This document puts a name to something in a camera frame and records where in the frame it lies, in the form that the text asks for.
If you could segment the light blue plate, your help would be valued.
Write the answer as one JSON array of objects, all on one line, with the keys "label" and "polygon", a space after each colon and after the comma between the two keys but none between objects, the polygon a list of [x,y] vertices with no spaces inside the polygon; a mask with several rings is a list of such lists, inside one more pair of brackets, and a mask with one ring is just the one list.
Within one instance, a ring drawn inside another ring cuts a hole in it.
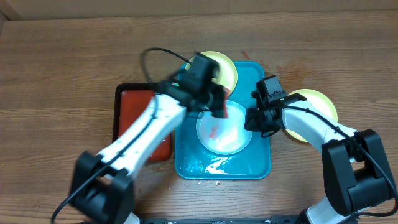
[{"label": "light blue plate", "polygon": [[244,129],[246,109],[237,102],[227,101],[228,118],[214,118],[210,112],[200,113],[196,122],[200,142],[211,152],[232,155],[250,142],[252,132]]}]

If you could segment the dark green sponge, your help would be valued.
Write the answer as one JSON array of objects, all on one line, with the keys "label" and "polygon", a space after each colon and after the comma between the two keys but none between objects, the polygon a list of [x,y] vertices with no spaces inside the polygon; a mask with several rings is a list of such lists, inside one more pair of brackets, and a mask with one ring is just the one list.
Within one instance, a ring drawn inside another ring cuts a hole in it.
[{"label": "dark green sponge", "polygon": [[231,93],[231,91],[229,89],[227,89],[226,87],[223,88],[224,91],[224,102],[223,102],[223,117],[226,119],[228,118],[228,108],[227,108],[227,100],[229,98],[229,95]]}]

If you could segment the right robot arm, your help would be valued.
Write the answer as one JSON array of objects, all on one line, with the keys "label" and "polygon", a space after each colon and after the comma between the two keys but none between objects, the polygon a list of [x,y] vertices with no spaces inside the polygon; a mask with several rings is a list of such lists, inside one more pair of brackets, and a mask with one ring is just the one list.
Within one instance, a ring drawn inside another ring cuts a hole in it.
[{"label": "right robot arm", "polygon": [[316,110],[301,95],[258,100],[246,110],[244,128],[268,138],[289,129],[301,135],[322,155],[325,198],[303,210],[297,223],[356,223],[361,216],[388,217],[397,212],[368,212],[397,200],[397,188],[379,135],[357,131]]}]

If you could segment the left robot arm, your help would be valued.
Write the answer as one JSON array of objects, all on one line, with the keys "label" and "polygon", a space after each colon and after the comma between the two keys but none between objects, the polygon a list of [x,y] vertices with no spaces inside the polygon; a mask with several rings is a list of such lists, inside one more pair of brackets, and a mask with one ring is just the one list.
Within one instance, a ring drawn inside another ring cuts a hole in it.
[{"label": "left robot arm", "polygon": [[95,223],[140,223],[133,212],[133,182],[141,167],[188,112],[224,118],[228,93],[213,82],[199,88],[168,80],[155,84],[147,108],[117,140],[97,155],[79,156],[66,203]]}]

